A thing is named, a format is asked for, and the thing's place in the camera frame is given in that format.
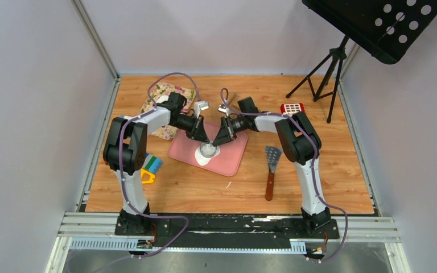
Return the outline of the white dough ball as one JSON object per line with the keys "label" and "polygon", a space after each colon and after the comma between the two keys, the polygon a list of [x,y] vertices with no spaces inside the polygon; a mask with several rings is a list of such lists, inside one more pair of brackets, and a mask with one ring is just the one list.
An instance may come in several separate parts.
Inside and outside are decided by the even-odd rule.
{"label": "white dough ball", "polygon": [[212,160],[212,158],[217,157],[219,154],[220,154],[220,149],[218,148],[213,155],[204,156],[201,153],[201,150],[197,148],[195,150],[194,157],[199,166],[205,166]]}

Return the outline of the pink plastic tray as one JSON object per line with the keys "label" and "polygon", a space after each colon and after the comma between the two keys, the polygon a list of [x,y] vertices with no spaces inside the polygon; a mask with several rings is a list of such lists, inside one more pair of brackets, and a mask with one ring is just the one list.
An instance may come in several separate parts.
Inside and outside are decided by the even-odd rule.
{"label": "pink plastic tray", "polygon": [[235,140],[220,145],[218,155],[202,166],[195,158],[195,151],[199,147],[200,142],[187,138],[183,130],[178,130],[168,149],[168,156],[177,161],[223,176],[233,176],[238,171],[247,142],[248,136],[246,133],[238,133]]}

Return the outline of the wooden double-ended roller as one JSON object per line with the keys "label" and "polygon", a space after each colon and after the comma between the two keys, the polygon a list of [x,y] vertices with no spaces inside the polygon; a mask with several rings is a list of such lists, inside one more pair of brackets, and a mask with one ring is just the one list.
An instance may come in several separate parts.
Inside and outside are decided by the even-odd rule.
{"label": "wooden double-ended roller", "polygon": [[226,103],[229,106],[232,106],[232,103],[238,98],[238,94],[236,92],[229,92],[226,96]]}

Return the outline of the floral cutting mat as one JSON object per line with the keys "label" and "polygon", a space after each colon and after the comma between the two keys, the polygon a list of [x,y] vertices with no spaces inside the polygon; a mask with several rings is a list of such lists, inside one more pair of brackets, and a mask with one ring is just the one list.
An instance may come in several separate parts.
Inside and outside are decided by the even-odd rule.
{"label": "floral cutting mat", "polygon": [[[150,92],[152,98],[155,101],[157,101],[157,99],[161,96],[169,96],[170,93],[179,93],[187,99],[187,103],[184,105],[182,113],[188,113],[192,103],[195,100],[196,91],[192,89],[182,88],[181,86],[177,86],[174,84],[159,82],[151,89]],[[177,132],[178,129],[176,127],[167,125],[156,129],[151,133],[151,135],[165,140],[172,140]]]}

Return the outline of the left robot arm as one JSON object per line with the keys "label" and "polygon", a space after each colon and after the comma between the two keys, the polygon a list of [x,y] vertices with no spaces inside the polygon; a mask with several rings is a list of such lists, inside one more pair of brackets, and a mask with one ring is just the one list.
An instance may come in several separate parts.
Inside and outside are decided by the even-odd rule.
{"label": "left robot arm", "polygon": [[187,99],[171,93],[152,109],[131,118],[114,118],[103,150],[103,159],[114,171],[122,192],[123,206],[117,218],[116,235],[147,234],[155,219],[150,214],[141,169],[145,164],[147,137],[160,127],[170,125],[185,131],[189,139],[209,143],[202,116],[182,110]]}

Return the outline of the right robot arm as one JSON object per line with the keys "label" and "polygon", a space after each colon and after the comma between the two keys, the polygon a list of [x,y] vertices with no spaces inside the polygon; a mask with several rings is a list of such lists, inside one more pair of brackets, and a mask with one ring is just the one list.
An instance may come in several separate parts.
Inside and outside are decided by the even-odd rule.
{"label": "right robot arm", "polygon": [[239,132],[252,130],[276,133],[283,154],[292,162],[302,191],[302,229],[305,235],[317,237],[331,220],[319,175],[321,140],[306,114],[292,115],[259,111],[251,97],[238,101],[235,118],[222,117],[220,129],[212,142],[214,146],[234,141]]}

